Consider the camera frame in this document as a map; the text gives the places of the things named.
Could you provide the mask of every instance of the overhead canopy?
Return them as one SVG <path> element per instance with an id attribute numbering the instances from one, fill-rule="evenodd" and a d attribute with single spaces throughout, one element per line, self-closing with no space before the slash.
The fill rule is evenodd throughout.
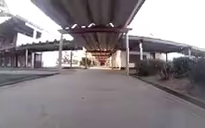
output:
<path id="1" fill-rule="evenodd" d="M 17 32 L 25 34 L 27 36 L 33 36 L 33 29 L 27 26 L 26 21 L 20 17 L 13 16 L 7 21 L 0 24 L 0 41 L 6 38 L 13 37 Z"/>
<path id="2" fill-rule="evenodd" d="M 188 54 L 188 49 L 191 49 L 191 54 L 194 56 L 202 56 L 205 53 L 205 49 L 201 49 L 195 46 L 177 43 L 174 41 L 141 37 L 141 36 L 130 36 L 129 37 L 129 47 L 132 51 L 139 51 L 139 43 L 142 43 L 143 51 L 145 52 L 160 52 L 160 53 L 171 53 L 179 52 L 183 54 Z"/>
<path id="3" fill-rule="evenodd" d="M 63 29 L 78 26 L 106 26 L 126 28 L 145 0 L 31 0 Z M 94 32 L 72 34 L 82 38 L 87 50 L 113 50 L 120 33 Z"/>

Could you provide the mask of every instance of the paved walkway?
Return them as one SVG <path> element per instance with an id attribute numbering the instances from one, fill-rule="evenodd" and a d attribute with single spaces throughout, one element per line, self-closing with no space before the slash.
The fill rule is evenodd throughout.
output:
<path id="1" fill-rule="evenodd" d="M 18 85 L 0 88 L 0 128 L 205 128 L 205 110 L 109 70 Z"/>

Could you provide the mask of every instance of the support column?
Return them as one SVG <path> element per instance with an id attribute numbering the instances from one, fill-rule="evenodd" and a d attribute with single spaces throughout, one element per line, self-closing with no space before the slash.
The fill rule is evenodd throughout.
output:
<path id="1" fill-rule="evenodd" d="M 25 67 L 26 68 L 28 67 L 28 49 L 26 49 L 26 52 L 25 52 Z"/>
<path id="2" fill-rule="evenodd" d="M 143 60 L 143 48 L 142 48 L 142 42 L 139 43 L 139 49 L 140 49 L 140 60 Z"/>
<path id="3" fill-rule="evenodd" d="M 72 68 L 72 50 L 71 50 L 71 52 L 70 52 L 70 68 Z"/>
<path id="4" fill-rule="evenodd" d="M 191 48 L 188 48 L 188 57 L 191 57 Z"/>
<path id="5" fill-rule="evenodd" d="M 114 57 L 111 55 L 111 69 L 114 70 Z"/>
<path id="6" fill-rule="evenodd" d="M 126 75 L 129 76 L 129 38 L 128 33 L 125 33 L 125 43 L 126 43 Z"/>
<path id="7" fill-rule="evenodd" d="M 168 53 L 166 52 L 166 62 L 168 61 Z"/>
<path id="8" fill-rule="evenodd" d="M 35 63 L 35 53 L 31 53 L 31 68 L 34 68 L 34 63 Z"/>
<path id="9" fill-rule="evenodd" d="M 62 69 L 62 49 L 63 49 L 63 34 L 61 34 L 61 39 L 59 42 L 59 51 L 58 51 L 58 69 Z"/>
<path id="10" fill-rule="evenodd" d="M 85 56 L 86 56 L 86 58 L 85 58 L 85 69 L 87 69 L 87 65 L 88 65 L 88 63 L 87 63 L 87 51 L 85 52 Z"/>

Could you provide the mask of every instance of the shrub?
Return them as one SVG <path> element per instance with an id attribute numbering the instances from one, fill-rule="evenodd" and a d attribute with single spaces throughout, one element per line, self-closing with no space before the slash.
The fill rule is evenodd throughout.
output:
<path id="1" fill-rule="evenodd" d="M 139 76 L 150 76 L 157 74 L 164 65 L 162 60 L 141 60 L 136 65 L 136 72 Z"/>
<path id="2" fill-rule="evenodd" d="M 86 57 L 83 57 L 82 60 L 80 61 L 80 65 L 82 66 L 91 66 L 91 60 L 86 58 Z"/>
<path id="3" fill-rule="evenodd" d="M 199 59 L 191 71 L 191 79 L 205 85 L 205 58 Z"/>
<path id="4" fill-rule="evenodd" d="M 195 61 L 188 57 L 180 57 L 173 60 L 173 72 L 176 78 L 189 76 Z"/>
<path id="5" fill-rule="evenodd" d="M 164 63 L 161 70 L 159 71 L 161 80 L 169 80 L 172 76 L 172 65 L 171 63 Z"/>

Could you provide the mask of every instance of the road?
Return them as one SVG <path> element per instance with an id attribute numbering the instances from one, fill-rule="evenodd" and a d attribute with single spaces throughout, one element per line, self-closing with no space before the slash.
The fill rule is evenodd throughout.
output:
<path id="1" fill-rule="evenodd" d="M 205 110 L 110 70 L 0 88 L 0 128 L 205 128 Z"/>

